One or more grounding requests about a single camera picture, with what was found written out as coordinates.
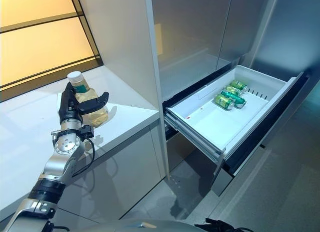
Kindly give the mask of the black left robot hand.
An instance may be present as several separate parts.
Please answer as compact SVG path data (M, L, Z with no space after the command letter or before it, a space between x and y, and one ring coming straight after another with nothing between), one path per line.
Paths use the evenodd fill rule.
M76 98L76 90L69 82L61 95L60 107L58 110L60 124L67 119L77 119L81 123L83 116L89 115L86 119L89 125L98 127L108 119L108 114L104 109L109 99L109 93L104 92L100 97L86 99L79 102Z

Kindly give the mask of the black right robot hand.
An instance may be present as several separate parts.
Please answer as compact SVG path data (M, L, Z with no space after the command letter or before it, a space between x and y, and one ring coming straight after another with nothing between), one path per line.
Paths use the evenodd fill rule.
M207 232L234 232L235 229L230 224L221 220L205 219L205 224L194 224L195 227Z

